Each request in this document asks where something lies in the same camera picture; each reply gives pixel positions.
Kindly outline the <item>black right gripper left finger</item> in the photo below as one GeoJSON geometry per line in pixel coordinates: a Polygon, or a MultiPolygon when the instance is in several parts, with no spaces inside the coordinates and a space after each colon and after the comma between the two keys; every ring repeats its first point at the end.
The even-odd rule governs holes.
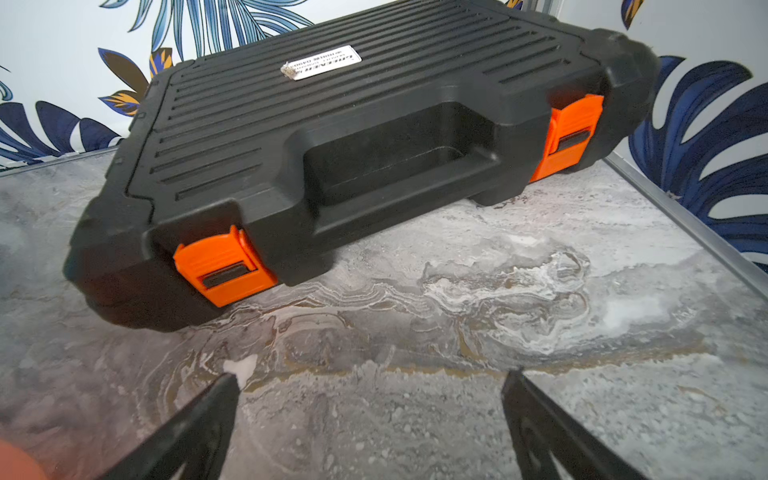
{"type": "Polygon", "coordinates": [[[232,437],[240,389],[220,375],[103,479],[218,479],[232,437]]]}

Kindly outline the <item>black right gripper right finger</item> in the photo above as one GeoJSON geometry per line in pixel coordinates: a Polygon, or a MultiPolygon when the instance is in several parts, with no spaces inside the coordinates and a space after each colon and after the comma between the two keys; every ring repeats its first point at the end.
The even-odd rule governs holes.
{"type": "Polygon", "coordinates": [[[524,375],[512,370],[502,406],[524,479],[642,479],[644,475],[593,436],[524,375]]]}

